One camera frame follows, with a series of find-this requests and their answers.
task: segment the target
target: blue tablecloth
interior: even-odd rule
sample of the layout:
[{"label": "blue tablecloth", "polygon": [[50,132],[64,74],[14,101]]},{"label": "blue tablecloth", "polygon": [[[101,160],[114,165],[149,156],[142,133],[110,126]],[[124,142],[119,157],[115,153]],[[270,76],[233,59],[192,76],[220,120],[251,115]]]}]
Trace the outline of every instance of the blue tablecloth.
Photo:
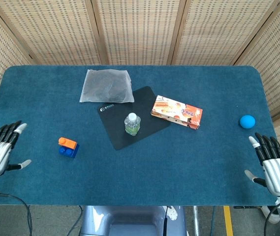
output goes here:
[{"label": "blue tablecloth", "polygon": [[[113,149],[96,111],[79,103],[88,69],[127,70],[132,89],[150,86],[203,109],[198,130],[172,123],[131,146]],[[256,118],[253,129],[238,120]],[[274,136],[259,73],[250,66],[14,66],[0,86],[0,127],[28,124],[10,163],[32,159],[0,177],[0,191],[27,204],[270,205],[252,183],[262,177],[249,135]],[[58,154],[59,137],[76,140],[75,159]],[[0,198],[0,204],[16,203]]]}]

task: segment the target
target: bottle cap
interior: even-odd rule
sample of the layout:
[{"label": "bottle cap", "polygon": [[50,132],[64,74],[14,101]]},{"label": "bottle cap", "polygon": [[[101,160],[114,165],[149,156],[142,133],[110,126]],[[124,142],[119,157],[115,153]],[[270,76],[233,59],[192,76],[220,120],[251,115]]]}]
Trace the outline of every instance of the bottle cap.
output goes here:
[{"label": "bottle cap", "polygon": [[130,113],[128,115],[128,119],[131,121],[131,122],[135,122],[136,121],[136,114],[135,113]]}]

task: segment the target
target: snack box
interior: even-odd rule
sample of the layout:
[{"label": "snack box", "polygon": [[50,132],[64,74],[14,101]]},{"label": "snack box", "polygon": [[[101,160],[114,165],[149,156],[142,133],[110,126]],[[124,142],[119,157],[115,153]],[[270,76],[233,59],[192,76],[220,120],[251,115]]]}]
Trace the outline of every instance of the snack box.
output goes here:
[{"label": "snack box", "polygon": [[198,129],[202,109],[158,95],[151,115],[192,129]]}]

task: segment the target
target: gray floor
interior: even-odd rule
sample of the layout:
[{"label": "gray floor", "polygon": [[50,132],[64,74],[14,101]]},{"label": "gray floor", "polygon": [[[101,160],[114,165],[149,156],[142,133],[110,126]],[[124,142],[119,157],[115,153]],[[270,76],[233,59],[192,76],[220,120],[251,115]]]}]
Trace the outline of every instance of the gray floor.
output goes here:
[{"label": "gray floor", "polygon": [[[200,235],[210,236],[212,210],[211,206],[199,208]],[[67,232],[80,214],[78,206],[31,206],[33,236],[66,236]],[[26,236],[28,227],[26,210],[23,206],[0,206],[0,235]],[[235,236],[263,235],[264,216],[258,209],[231,208],[233,232]],[[192,208],[186,207],[187,230],[194,235]],[[81,222],[72,231],[77,236]],[[213,236],[225,236],[223,207],[216,207]],[[280,236],[280,224],[268,225],[269,236]]]}]

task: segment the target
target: plastic bag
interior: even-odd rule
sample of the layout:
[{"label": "plastic bag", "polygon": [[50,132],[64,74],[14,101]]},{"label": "plastic bag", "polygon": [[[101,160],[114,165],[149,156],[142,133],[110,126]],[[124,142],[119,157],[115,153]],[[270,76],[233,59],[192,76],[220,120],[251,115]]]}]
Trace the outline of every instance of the plastic bag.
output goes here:
[{"label": "plastic bag", "polygon": [[80,102],[134,102],[126,70],[88,70]]}]

